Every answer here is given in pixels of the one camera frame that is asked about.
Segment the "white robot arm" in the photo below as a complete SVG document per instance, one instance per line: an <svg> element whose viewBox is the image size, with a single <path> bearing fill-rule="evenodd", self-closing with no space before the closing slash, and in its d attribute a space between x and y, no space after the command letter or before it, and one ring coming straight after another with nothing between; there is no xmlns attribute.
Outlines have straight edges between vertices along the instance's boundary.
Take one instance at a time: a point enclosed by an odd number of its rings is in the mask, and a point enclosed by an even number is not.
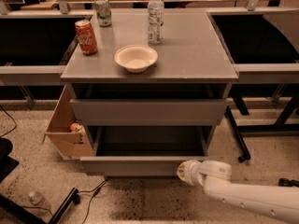
<svg viewBox="0 0 299 224"><path fill-rule="evenodd" d="M290 224L299 224L299 189L235 184L232 166L222 161L188 160L177 169L190 186L201 186L206 196L238 208Z"/></svg>

